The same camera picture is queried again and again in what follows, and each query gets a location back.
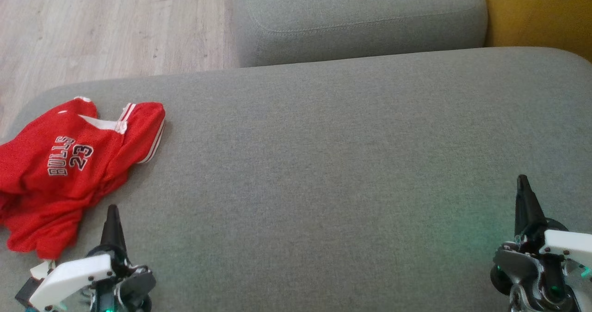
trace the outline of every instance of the stitching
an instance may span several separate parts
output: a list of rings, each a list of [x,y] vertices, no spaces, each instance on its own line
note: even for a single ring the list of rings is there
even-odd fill
[[[476,9],[478,7],[477,5],[475,5],[473,7],[470,7],[469,9],[465,9],[462,11],[456,11],[456,12],[434,13],[434,14],[409,16],[409,17],[379,18],[379,19],[374,19],[372,21],[349,22],[349,23],[341,23],[341,24],[335,24],[335,25],[318,26],[315,28],[304,28],[304,29],[296,29],[296,30],[273,30],[273,29],[269,29],[269,28],[266,28],[265,26],[263,26],[261,24],[261,22],[255,17],[254,13],[252,12],[252,10],[249,6],[249,1],[250,0],[245,0],[245,5],[246,5],[247,13],[249,14],[250,19],[253,20],[253,22],[261,30],[264,30],[264,31],[269,32],[271,34],[275,34],[277,36],[298,36],[300,34],[305,34],[305,32],[308,32],[309,34],[315,34],[318,32],[327,32],[327,31],[333,31],[333,30],[361,28],[361,27],[366,27],[366,26],[370,26],[370,25],[374,25],[374,24],[387,23],[387,22],[393,22],[393,21],[401,21],[401,20],[405,20],[405,19],[425,18],[425,17],[442,16],[442,15],[455,15],[455,14],[471,11],[472,9]]]

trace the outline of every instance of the mustard yellow upholstery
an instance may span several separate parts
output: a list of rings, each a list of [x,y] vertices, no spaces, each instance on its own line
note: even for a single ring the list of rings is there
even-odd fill
[[[486,0],[487,46],[566,49],[592,61],[592,0]]]

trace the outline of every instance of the red garment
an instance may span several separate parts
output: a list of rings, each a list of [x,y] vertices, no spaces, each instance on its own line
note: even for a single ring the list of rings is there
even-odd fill
[[[117,121],[97,119],[87,98],[61,104],[0,145],[0,224],[8,248],[57,259],[76,241],[83,210],[127,181],[160,143],[160,103],[128,104]]]

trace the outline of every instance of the robotic arm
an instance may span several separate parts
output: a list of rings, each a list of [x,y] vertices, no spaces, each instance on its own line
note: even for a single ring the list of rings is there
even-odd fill
[[[592,235],[546,218],[536,197],[518,176],[514,242],[497,249],[491,282],[509,295],[511,312],[590,312],[582,288],[592,278]]]
[[[127,249],[117,206],[110,205],[103,226],[101,244],[85,258],[62,263],[33,277],[15,297],[28,310],[56,312],[66,310],[62,301],[81,289],[91,291],[91,312],[150,312],[148,293],[156,279],[147,266],[133,266]]]

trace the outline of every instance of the gray fabric surface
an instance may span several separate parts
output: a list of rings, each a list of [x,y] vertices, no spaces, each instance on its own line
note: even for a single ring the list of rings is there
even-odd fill
[[[483,45],[485,0],[231,0],[241,66]]]
[[[491,258],[512,239],[516,176],[592,232],[592,65],[556,49],[391,55],[69,85],[103,119],[161,101],[152,162],[88,211],[65,259],[120,207],[154,268],[155,312],[505,311]],[[0,239],[8,233],[0,228]],[[36,264],[0,247],[2,310]]]

